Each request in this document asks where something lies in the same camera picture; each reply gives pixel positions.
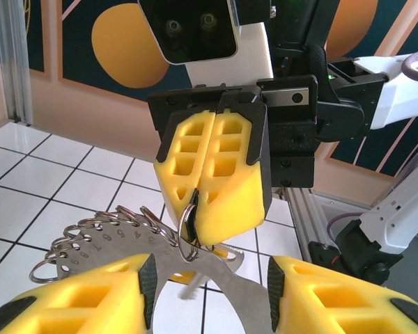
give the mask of wall mural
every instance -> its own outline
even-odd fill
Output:
[[[136,1],[63,0],[61,21],[64,79],[142,101],[190,87],[185,66],[163,59]]]
[[[42,0],[23,0],[29,68],[44,72]]]
[[[336,33],[336,35],[330,35],[327,46],[330,57],[374,55],[406,0],[365,0],[364,2],[367,2],[365,6],[361,1],[341,1],[342,8],[339,14],[343,16],[336,18],[332,29],[332,34]],[[367,16],[362,10],[360,12],[358,8],[354,8],[355,6],[368,9]],[[345,40],[348,40],[348,48],[343,46]],[[418,24],[398,54],[416,51],[418,51]],[[351,168],[365,168],[375,173],[396,176],[417,152],[418,117],[390,124],[384,129],[372,130],[366,138],[342,141],[334,146],[328,159],[345,162]]]

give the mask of white tiled floor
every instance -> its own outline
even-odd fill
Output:
[[[0,129],[0,305],[35,287],[28,279],[63,229],[93,216],[91,210],[147,206],[173,226],[151,163],[70,141],[24,125]],[[227,244],[245,250],[238,274],[266,284],[269,255],[300,257],[287,203],[274,199],[263,225]],[[44,266],[42,277],[56,275]],[[181,301],[182,285],[168,283],[155,309],[155,334],[244,333],[217,286]]]

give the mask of purple cable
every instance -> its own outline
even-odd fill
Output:
[[[350,212],[347,214],[340,214],[338,216],[335,216],[331,221],[328,222],[327,224],[327,233],[328,233],[328,237],[330,237],[330,239],[332,241],[334,241],[334,237],[333,237],[333,233],[332,233],[332,226],[334,223],[336,223],[337,221],[340,221],[343,218],[348,218],[348,217],[359,217],[362,215],[362,212]]]
[[[403,61],[401,71],[407,78],[418,81],[418,71],[412,67],[415,61],[418,61],[418,52],[411,54]]]

